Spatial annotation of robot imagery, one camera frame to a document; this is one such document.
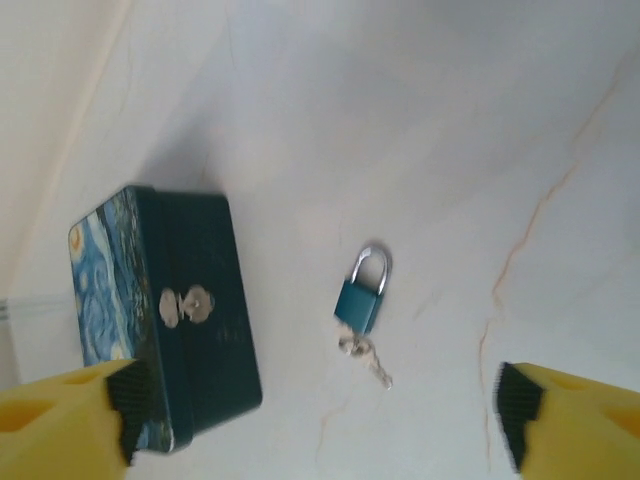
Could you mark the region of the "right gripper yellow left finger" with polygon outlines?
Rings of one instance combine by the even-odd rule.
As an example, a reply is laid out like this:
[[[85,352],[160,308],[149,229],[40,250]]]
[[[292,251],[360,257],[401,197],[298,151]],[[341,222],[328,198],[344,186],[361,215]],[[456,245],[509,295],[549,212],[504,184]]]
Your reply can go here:
[[[113,360],[1,393],[3,479],[123,479],[151,416],[142,360]]]

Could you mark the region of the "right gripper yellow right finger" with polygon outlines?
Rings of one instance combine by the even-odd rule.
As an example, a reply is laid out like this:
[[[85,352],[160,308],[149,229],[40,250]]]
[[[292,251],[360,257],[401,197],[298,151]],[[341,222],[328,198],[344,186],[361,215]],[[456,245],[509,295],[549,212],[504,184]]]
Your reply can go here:
[[[522,479],[637,479],[639,394],[529,363],[501,364],[495,410]]]

